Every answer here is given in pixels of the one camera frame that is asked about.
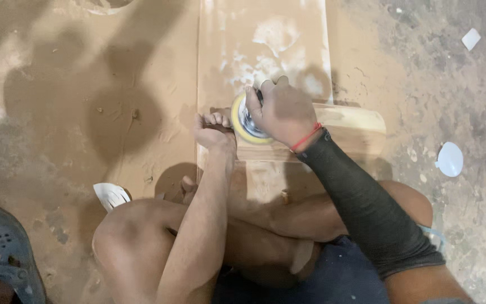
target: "red thread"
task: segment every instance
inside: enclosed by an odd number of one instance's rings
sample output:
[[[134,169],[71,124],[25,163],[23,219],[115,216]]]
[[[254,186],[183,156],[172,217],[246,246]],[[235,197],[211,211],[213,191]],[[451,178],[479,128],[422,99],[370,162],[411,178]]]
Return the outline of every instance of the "red thread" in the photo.
[[[303,137],[303,139],[301,139],[300,141],[298,141],[297,144],[293,145],[292,148],[290,148],[290,151],[295,151],[295,149],[297,149],[302,143],[304,143],[305,141],[307,141],[307,139],[309,139],[314,133],[316,133],[316,131],[320,130],[320,128],[322,128],[322,124],[319,123],[319,122],[315,122],[314,123],[314,130],[312,130],[312,132]]]

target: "wooden plank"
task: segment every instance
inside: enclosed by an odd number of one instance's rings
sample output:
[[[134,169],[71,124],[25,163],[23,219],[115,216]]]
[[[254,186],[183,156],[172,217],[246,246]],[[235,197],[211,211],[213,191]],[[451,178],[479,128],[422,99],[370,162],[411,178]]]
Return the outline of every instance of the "wooden plank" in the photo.
[[[315,102],[333,104],[325,0],[201,0],[198,112],[231,107],[234,98],[254,79],[280,74],[287,75],[291,85]],[[340,124],[339,133],[346,125],[354,129],[348,122],[364,122],[331,117],[326,115],[324,119],[335,128]],[[345,134],[354,138],[349,132]],[[206,161],[207,150],[198,146],[199,177]],[[294,200],[324,192],[314,173],[302,163],[237,161],[229,212],[245,212],[257,204],[281,204],[284,189]]]
[[[362,108],[314,104],[316,118],[327,128],[336,144],[352,159],[377,158],[386,142],[386,124],[375,111]],[[248,143],[238,136],[238,160],[298,162],[280,142]]]

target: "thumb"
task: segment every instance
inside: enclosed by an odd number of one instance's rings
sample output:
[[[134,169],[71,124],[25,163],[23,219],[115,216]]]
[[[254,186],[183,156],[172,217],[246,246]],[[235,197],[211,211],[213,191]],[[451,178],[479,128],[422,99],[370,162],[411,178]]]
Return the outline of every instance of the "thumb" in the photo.
[[[258,100],[258,95],[256,95],[256,91],[250,86],[247,86],[245,91],[247,94],[245,100],[247,110],[251,113],[254,123],[260,127],[262,125],[262,105],[260,104],[260,100]]]

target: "yellow sanding pad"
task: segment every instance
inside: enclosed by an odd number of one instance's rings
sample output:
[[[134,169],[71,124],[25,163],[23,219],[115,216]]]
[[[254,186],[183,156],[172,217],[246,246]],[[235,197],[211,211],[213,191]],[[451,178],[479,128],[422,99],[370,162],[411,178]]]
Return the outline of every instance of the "yellow sanding pad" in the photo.
[[[232,103],[232,126],[234,131],[239,135],[239,137],[243,138],[248,143],[252,144],[270,144],[274,140],[272,138],[259,138],[249,134],[241,125],[239,121],[239,107],[241,107],[241,103],[245,101],[245,93],[241,93],[238,97],[235,98],[234,102]]]

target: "dusty floor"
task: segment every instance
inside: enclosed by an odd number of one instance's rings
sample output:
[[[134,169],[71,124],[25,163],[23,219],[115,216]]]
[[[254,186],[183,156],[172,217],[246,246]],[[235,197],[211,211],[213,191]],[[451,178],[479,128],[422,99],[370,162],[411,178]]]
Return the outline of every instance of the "dusty floor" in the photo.
[[[0,0],[0,206],[28,231],[54,303],[110,302],[90,248],[105,214],[93,183],[171,197],[195,174],[199,2],[88,7]],[[387,123],[377,177],[431,200],[449,268],[486,303],[486,2],[327,0],[327,17],[336,103]],[[483,38],[468,52],[472,27]],[[456,178],[434,168],[446,141],[464,153]]]

